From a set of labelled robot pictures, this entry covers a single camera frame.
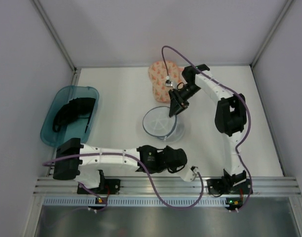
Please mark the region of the black bra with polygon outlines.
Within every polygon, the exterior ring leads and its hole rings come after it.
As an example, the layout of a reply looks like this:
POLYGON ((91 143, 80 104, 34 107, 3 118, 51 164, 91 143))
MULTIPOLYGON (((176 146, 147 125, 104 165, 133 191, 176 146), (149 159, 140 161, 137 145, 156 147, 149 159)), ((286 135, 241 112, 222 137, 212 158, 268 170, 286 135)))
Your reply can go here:
POLYGON ((62 126, 69 125, 78 119, 88 119, 88 123, 93 113, 96 99, 83 97, 70 100, 56 114, 52 130, 60 132, 62 126))

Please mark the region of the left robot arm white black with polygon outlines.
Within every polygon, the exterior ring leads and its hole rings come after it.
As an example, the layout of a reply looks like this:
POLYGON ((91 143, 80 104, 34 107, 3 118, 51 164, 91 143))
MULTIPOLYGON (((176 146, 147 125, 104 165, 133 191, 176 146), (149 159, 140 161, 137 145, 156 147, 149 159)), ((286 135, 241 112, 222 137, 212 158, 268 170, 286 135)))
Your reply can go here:
POLYGON ((104 188, 105 172, 120 169, 149 174, 168 171, 186 182, 194 178, 185 151, 169 146, 158 149, 143 145, 117 150, 92 147, 81 143, 79 138, 71 138, 57 148, 56 158, 53 172, 55 180, 74 180, 88 189, 104 188))

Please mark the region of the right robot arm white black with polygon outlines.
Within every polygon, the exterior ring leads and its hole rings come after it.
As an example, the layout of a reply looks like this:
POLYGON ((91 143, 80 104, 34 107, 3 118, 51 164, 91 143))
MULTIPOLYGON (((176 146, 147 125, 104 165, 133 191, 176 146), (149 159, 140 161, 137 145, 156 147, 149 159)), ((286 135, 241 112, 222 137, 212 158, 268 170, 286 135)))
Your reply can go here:
POLYGON ((214 82, 210 69, 205 64, 196 67, 188 66, 182 71, 186 81, 183 87, 169 90, 169 116, 175 116, 188 108, 188 99, 202 90, 216 104, 214 123, 222 134, 225 149, 224 175, 221 178, 224 189, 230 189, 246 181, 246 171, 238 155, 237 145, 243 138, 247 122, 246 109, 243 105, 243 94, 235 95, 227 91, 220 83, 214 82))

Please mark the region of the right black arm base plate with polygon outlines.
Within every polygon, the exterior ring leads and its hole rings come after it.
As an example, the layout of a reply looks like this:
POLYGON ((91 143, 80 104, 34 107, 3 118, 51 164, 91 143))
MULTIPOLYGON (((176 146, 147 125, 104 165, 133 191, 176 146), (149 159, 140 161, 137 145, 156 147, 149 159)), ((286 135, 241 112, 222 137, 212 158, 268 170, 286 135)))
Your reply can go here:
POLYGON ((214 197, 220 197, 222 195, 247 195, 249 194, 250 187, 251 182, 249 179, 234 186, 225 184, 221 179, 207 180, 208 194, 214 197))

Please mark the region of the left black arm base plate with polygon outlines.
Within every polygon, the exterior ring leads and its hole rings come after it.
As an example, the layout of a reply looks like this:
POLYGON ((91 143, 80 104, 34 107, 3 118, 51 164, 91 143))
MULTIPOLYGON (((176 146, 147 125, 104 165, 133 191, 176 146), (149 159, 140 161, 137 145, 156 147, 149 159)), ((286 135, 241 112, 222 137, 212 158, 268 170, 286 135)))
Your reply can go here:
POLYGON ((89 192, 86 190, 89 189, 90 191, 92 191, 95 194, 99 194, 99 195, 116 195, 118 194, 119 190, 120 190, 120 184, 121 184, 121 180, 120 179, 115 179, 115 178, 107 178, 104 179, 102 184, 99 184, 99 186, 94 187, 94 186, 90 186, 90 185, 78 185, 77 188, 77 194, 79 195, 86 195, 89 194, 89 192))

